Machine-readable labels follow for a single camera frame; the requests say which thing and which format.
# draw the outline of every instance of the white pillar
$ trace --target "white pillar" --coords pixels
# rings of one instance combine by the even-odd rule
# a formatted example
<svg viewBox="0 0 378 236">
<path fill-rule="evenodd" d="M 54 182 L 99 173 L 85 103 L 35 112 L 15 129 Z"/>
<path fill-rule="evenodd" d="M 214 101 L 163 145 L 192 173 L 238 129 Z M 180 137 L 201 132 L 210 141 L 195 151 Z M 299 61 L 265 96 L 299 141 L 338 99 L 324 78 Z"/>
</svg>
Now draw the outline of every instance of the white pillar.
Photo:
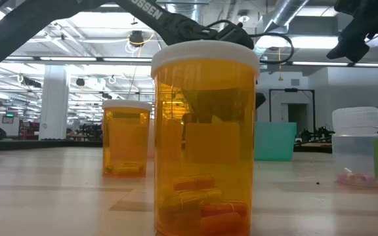
<svg viewBox="0 0 378 236">
<path fill-rule="evenodd" d="M 39 139 L 66 137 L 70 76 L 65 66 L 47 65 L 43 81 Z"/>
</svg>

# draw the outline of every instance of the ceiling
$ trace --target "ceiling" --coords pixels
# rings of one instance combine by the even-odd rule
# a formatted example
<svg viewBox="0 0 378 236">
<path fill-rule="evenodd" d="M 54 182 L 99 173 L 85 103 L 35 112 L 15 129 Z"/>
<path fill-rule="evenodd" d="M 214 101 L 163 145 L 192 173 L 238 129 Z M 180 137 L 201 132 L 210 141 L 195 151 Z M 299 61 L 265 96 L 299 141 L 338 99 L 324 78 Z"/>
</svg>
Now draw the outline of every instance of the ceiling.
<svg viewBox="0 0 378 236">
<path fill-rule="evenodd" d="M 16 7 L 18 1 L 9 1 L 0 10 L 0 19 Z M 161 5 L 167 0 L 157 1 Z M 191 0 L 179 0 L 179 3 L 194 3 Z M 218 20 L 223 10 L 231 1 L 198 0 L 198 22 L 208 25 Z M 255 33 L 256 25 L 261 15 L 271 12 L 275 0 L 236 1 L 239 10 L 248 10 L 249 20 L 244 28 L 248 33 Z M 333 10 L 336 0 L 310 0 L 290 25 L 290 35 L 314 35 L 333 37 L 339 33 L 339 19 Z M 134 48 L 129 44 L 128 36 L 132 31 L 140 30 L 144 40 L 143 47 Z M 56 20 L 42 29 L 34 38 L 20 47 L 13 56 L 73 56 L 73 57 L 126 57 L 151 58 L 156 52 L 166 47 L 161 37 L 140 20 L 134 18 L 120 7 L 106 5 L 92 12 L 80 12 L 69 19 Z M 296 61 L 327 61 L 329 49 L 296 49 L 293 60 Z M 288 48 L 267 50 L 264 54 L 268 59 L 276 60 L 287 56 Z M 363 59 L 364 62 L 378 62 L 378 49 L 372 49 Z M 103 64 L 66 64 L 71 75 L 71 94 L 69 105 L 70 121 L 80 118 L 99 121 L 95 115 L 85 115 L 86 112 L 96 113 L 103 101 L 102 94 L 85 93 L 85 91 L 103 90 L 117 99 L 154 101 L 154 83 L 150 77 L 150 66 L 134 66 L 132 63 L 113 65 Z M 264 69 L 272 71 L 275 67 Z M 307 74 L 310 68 L 296 67 L 293 71 L 303 71 Z M 38 120 L 42 92 L 40 88 L 32 88 L 21 83 L 24 77 L 43 84 L 45 64 L 31 63 L 1 63 L 0 64 L 0 112 L 20 110 L 23 119 Z M 86 85 L 76 85 L 77 79 L 84 79 Z"/>
</svg>

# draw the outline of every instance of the exposed ductwork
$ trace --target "exposed ductwork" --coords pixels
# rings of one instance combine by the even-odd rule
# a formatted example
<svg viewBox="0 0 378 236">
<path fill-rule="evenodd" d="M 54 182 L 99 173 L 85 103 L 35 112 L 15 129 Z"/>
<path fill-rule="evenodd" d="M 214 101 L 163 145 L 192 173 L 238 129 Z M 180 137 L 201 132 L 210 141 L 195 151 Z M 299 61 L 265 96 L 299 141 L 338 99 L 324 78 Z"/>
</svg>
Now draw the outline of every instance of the exposed ductwork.
<svg viewBox="0 0 378 236">
<path fill-rule="evenodd" d="M 200 22 L 201 8 L 197 4 L 173 3 L 166 4 L 165 8 L 169 12 L 182 14 L 198 23 Z"/>
<path fill-rule="evenodd" d="M 261 16 L 257 24 L 257 33 L 278 32 L 287 33 L 288 25 L 300 10 L 308 3 L 308 0 L 279 0 L 275 9 Z M 261 40 L 256 42 L 254 51 L 262 56 L 266 47 L 261 47 Z"/>
</svg>

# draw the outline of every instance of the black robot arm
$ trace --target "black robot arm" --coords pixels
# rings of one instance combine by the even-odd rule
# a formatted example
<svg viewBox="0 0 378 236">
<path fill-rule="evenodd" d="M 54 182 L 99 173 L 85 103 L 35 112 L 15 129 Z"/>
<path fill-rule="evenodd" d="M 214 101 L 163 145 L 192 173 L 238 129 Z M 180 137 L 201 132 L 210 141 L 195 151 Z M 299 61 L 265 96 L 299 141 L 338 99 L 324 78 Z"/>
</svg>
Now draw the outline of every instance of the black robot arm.
<svg viewBox="0 0 378 236">
<path fill-rule="evenodd" d="M 54 20 L 69 18 L 106 3 L 116 3 L 157 32 L 167 45 L 193 40 L 221 40 L 253 49 L 253 40 L 235 24 L 217 32 L 161 8 L 152 0 L 25 0 L 0 21 L 0 62 Z"/>
</svg>

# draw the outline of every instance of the teal box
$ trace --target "teal box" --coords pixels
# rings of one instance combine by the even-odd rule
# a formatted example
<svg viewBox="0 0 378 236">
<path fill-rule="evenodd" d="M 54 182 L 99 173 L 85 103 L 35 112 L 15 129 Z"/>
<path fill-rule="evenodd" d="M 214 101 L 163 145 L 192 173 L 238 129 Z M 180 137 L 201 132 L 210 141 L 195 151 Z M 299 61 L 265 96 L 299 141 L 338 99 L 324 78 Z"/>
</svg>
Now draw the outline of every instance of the teal box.
<svg viewBox="0 0 378 236">
<path fill-rule="evenodd" d="M 255 161 L 290 161 L 293 158 L 297 124 L 255 123 Z"/>
</svg>

